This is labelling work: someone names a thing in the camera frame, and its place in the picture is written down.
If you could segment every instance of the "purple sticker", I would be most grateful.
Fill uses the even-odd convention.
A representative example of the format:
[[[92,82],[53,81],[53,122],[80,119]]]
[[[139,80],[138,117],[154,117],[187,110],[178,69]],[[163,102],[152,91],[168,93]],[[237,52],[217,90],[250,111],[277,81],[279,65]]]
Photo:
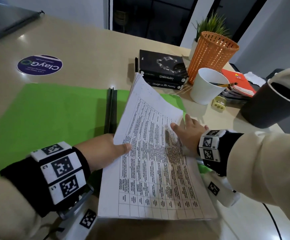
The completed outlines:
[[[34,76],[49,75],[59,71],[63,66],[60,59],[54,56],[35,55],[22,59],[17,68],[20,72]]]

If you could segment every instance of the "book spine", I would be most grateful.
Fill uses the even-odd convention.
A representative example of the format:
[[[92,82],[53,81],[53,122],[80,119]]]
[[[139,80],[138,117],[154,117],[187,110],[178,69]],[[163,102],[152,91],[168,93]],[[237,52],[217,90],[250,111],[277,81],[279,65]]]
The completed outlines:
[[[165,75],[159,72],[150,72],[146,70],[140,70],[140,72],[141,71],[144,72],[144,77],[162,82],[184,84],[188,80],[188,77]]]
[[[184,87],[184,85],[182,85],[182,84],[162,82],[162,81],[151,80],[151,79],[147,79],[147,78],[144,78],[144,80],[152,87],[169,88],[169,89],[176,89],[176,90],[182,90]]]

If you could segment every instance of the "dark gray mug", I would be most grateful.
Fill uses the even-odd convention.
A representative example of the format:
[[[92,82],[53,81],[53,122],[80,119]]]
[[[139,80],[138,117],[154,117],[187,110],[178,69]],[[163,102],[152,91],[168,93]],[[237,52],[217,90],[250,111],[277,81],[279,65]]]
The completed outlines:
[[[268,128],[290,116],[290,89],[267,82],[243,105],[240,113],[252,125]]]

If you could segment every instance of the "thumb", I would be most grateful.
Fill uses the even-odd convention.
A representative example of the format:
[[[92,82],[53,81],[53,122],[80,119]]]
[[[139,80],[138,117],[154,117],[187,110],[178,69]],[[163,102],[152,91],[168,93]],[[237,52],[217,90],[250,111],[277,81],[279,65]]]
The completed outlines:
[[[120,157],[121,155],[128,153],[131,150],[131,144],[125,143],[121,145],[115,145],[115,153],[116,153],[116,158]]]
[[[176,135],[182,139],[185,130],[182,129],[179,125],[175,124],[175,123],[171,123],[171,129],[176,133]]]

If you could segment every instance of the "red notebook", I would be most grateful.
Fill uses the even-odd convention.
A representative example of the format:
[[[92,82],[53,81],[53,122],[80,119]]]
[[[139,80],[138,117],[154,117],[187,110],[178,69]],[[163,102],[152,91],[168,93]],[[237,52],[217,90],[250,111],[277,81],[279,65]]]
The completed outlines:
[[[256,93],[255,89],[253,89],[243,73],[232,72],[225,69],[222,69],[222,73],[228,79],[229,83],[238,83],[237,85],[232,86],[231,90],[247,97],[252,97]]]

